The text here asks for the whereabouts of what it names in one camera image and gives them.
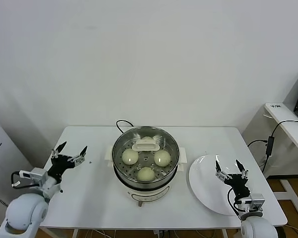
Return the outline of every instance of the metal rim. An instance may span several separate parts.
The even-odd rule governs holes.
[[[156,130],[160,130],[162,131],[163,133],[166,133],[168,136],[170,136],[170,138],[173,140],[174,144],[176,145],[176,149],[177,149],[177,161],[175,163],[175,165],[170,169],[170,172],[168,172],[165,176],[161,177],[161,178],[157,178],[155,180],[151,180],[151,181],[140,181],[140,180],[137,180],[137,179],[133,179],[133,178],[130,178],[128,176],[126,176],[125,174],[123,174],[122,172],[119,171],[118,169],[118,166],[116,164],[116,160],[114,159],[114,151],[115,151],[115,148],[116,148],[116,145],[118,143],[118,141],[123,137],[123,135],[127,132],[130,132],[132,130],[137,130],[137,129],[141,129],[141,128],[150,128],[150,129],[156,129]],[[111,152],[111,156],[112,156],[112,160],[113,160],[113,164],[114,164],[114,167],[115,169],[117,170],[117,174],[119,173],[119,175],[122,175],[124,176],[125,178],[127,178],[129,181],[133,181],[133,182],[137,182],[137,183],[140,183],[140,184],[149,184],[149,183],[153,183],[153,182],[158,182],[158,181],[161,181],[163,179],[166,179],[166,177],[168,175],[170,175],[175,168],[177,168],[178,166],[178,161],[179,161],[179,157],[180,157],[180,150],[179,150],[179,146],[178,146],[178,143],[176,142],[176,140],[173,138],[172,135],[170,135],[167,131],[161,129],[161,128],[158,128],[158,127],[154,127],[154,126],[148,126],[148,125],[144,125],[144,126],[137,126],[137,127],[134,127],[134,128],[131,128],[129,130],[126,130],[123,134],[121,134],[118,139],[115,141],[115,144],[113,146],[113,149],[112,149],[112,152]]]
[[[160,188],[162,188],[162,187],[168,185],[168,184],[171,182],[171,180],[174,178],[174,176],[176,175],[177,170],[178,170],[178,166],[175,167],[174,174],[171,176],[170,179],[168,179],[168,181],[166,181],[164,184],[162,184],[162,185],[160,185],[160,186],[158,186],[158,187],[155,187],[155,188],[138,188],[138,187],[131,186],[130,184],[126,183],[125,181],[123,181],[123,180],[119,177],[118,172],[117,172],[117,170],[116,170],[115,167],[114,167],[113,169],[114,169],[114,172],[115,172],[115,174],[116,174],[116,177],[119,179],[119,181],[120,181],[124,186],[126,186],[126,187],[128,187],[128,188],[131,188],[131,189],[133,189],[133,190],[135,190],[135,191],[139,191],[139,192],[151,192],[151,191],[158,190],[158,189],[160,189]]]

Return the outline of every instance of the white plate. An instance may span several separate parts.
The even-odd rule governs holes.
[[[196,159],[189,171],[189,181],[196,197],[209,209],[223,214],[236,216],[227,201],[230,186],[215,176],[215,161],[222,171],[230,174],[239,173],[235,159],[221,155],[205,155]],[[231,191],[229,199],[233,204],[235,194]]]

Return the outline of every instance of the black cable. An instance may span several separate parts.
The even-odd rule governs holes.
[[[230,207],[233,209],[234,213],[237,215],[237,217],[239,218],[239,215],[238,215],[238,211],[235,210],[235,208],[233,207],[233,205],[231,204],[230,200],[229,200],[229,194],[230,192],[233,190],[233,188],[230,188],[230,190],[227,192],[227,201],[230,205]]]
[[[266,160],[265,160],[264,167],[263,167],[263,169],[262,169],[262,173],[264,172],[264,170],[265,170],[265,168],[266,168],[268,158],[269,158],[269,156],[267,155],[267,156],[266,156]]]
[[[131,125],[131,126],[134,126],[134,125],[131,124],[131,122],[129,122],[129,121],[127,121],[127,120],[118,120],[118,121],[116,121],[116,126],[117,126],[117,128],[120,130],[121,133],[124,133],[124,132],[120,129],[120,127],[118,126],[118,123],[121,122],[121,121],[126,122],[126,123],[128,123],[129,125]]]
[[[247,147],[249,147],[251,144],[257,142],[257,141],[261,141],[261,142],[264,142],[264,143],[267,143],[267,140],[253,140],[252,142],[250,142]]]
[[[14,184],[14,175],[20,176],[20,171],[15,171],[11,174],[11,184]],[[40,186],[39,184],[30,184],[30,185],[25,185],[25,186],[13,186],[14,189],[22,189],[22,188],[28,188],[28,187],[36,187]]]
[[[272,133],[271,137],[273,137],[273,135],[274,135],[276,129],[278,128],[278,126],[279,126],[280,124],[284,123],[284,122],[298,122],[298,120],[283,120],[283,121],[281,121],[280,123],[277,124],[277,126],[276,126],[275,129],[273,130],[273,133]]]
[[[234,208],[235,208],[237,211],[240,211],[240,212],[246,212],[245,210],[241,210],[241,209],[239,209],[238,207],[235,207],[235,205],[237,205],[237,203],[234,203],[234,204],[233,204]],[[249,212],[257,212],[257,211],[258,211],[258,209],[249,210]]]

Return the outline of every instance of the white table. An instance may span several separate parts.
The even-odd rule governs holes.
[[[115,230],[176,230],[239,228],[236,216],[217,214],[205,207],[193,194],[188,171],[192,162],[205,154],[232,156],[249,169],[252,192],[261,193],[266,201],[264,218],[274,226],[287,219],[273,192],[248,150],[239,131],[233,127],[162,127],[186,149],[188,164],[172,180],[170,191],[162,199],[138,207],[127,196],[126,189],[116,178],[104,156],[109,145],[120,135],[111,126],[69,126],[57,145],[67,141],[62,151],[76,155],[88,146],[86,161],[67,170],[61,188],[41,224],[47,228],[115,229]],[[51,166],[50,160],[45,169]]]
[[[284,120],[298,120],[296,114],[289,109],[289,105],[284,103],[266,103],[265,109],[269,115],[277,122],[280,123]],[[279,125],[286,135],[292,140],[292,142],[298,148],[298,123],[282,123]],[[298,196],[293,190],[292,186],[286,179],[280,180],[285,192],[275,192],[275,196],[278,200],[290,200],[298,212]]]
[[[298,120],[296,114],[284,103],[266,103],[265,109],[277,123],[284,120]],[[279,126],[298,148],[298,123],[285,122]]]

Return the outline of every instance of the wooden floor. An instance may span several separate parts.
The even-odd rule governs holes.
[[[295,190],[298,196],[298,178],[289,179],[290,184]],[[273,191],[284,191],[282,185],[277,179],[269,179],[268,183]],[[298,228],[298,213],[294,208],[292,202],[290,201],[280,201],[279,202],[285,215],[288,219],[288,224]],[[298,234],[296,234],[291,228],[284,227],[287,238],[298,238]],[[72,237],[73,230],[64,230],[69,238]],[[112,238],[114,237],[114,231],[105,231],[107,235],[110,235]],[[211,238],[214,234],[213,231],[199,231],[201,234],[206,236],[207,238]],[[228,230],[228,237],[232,238],[233,235],[237,232],[237,229]],[[177,238],[174,231],[170,231],[170,238]],[[179,238],[201,238],[201,236],[196,231],[176,231],[176,234]],[[104,236],[93,231],[80,230],[78,233],[78,238],[103,238]],[[156,238],[157,236],[153,234],[152,231],[117,231],[116,238]],[[36,238],[51,238],[49,235],[39,230]],[[214,238],[222,238],[222,233],[220,230],[216,230]]]

